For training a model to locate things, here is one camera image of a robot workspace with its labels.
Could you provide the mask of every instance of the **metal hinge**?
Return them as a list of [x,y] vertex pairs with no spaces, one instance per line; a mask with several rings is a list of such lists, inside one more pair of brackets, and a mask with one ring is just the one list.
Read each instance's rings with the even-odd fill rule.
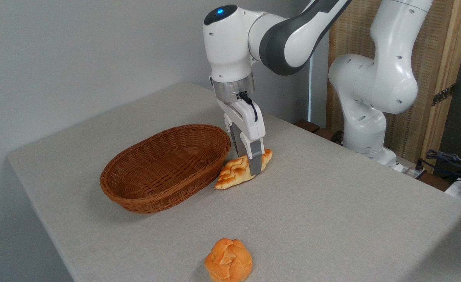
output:
[[455,85],[456,83],[452,84],[450,87],[441,91],[440,93],[434,95],[434,99],[432,100],[432,105],[435,106],[437,103],[451,96],[455,90]]

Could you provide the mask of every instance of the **bread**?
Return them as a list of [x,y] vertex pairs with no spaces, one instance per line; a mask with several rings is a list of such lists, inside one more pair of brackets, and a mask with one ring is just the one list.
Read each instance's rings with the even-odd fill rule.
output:
[[204,260],[213,282],[243,282],[252,272],[250,252],[238,239],[220,239]]
[[[265,153],[262,155],[262,168],[269,163],[272,158],[272,150],[265,149]],[[248,165],[248,157],[246,155],[229,161],[222,168],[218,181],[215,184],[215,189],[227,189],[234,185],[243,183],[244,181],[251,180],[255,175],[251,175],[250,166]]]

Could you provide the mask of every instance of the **white wall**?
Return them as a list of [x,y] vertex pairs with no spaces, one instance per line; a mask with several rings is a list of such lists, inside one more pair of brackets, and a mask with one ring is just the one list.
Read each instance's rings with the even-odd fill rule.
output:
[[[292,16],[308,1],[233,2]],[[209,88],[202,20],[223,4],[0,0],[0,282],[71,280],[7,153],[178,82]],[[254,78],[264,111],[306,118],[306,70],[279,77],[256,64]]]

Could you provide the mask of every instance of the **wicker basket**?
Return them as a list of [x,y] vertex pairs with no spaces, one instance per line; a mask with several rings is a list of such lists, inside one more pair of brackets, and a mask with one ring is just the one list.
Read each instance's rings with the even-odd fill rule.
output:
[[219,127],[173,127],[120,152],[105,166],[100,186],[128,211],[166,210],[210,184],[230,148]]

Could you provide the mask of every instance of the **table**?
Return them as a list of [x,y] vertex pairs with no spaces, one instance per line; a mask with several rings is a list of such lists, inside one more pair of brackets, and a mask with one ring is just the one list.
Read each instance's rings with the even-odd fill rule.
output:
[[[218,239],[254,258],[248,282],[461,281],[461,201],[273,116],[274,156],[254,180],[214,183],[151,215],[101,191],[118,152],[170,127],[224,128],[214,94],[178,84],[9,155],[77,282],[209,282]],[[228,159],[236,157],[234,150]]]

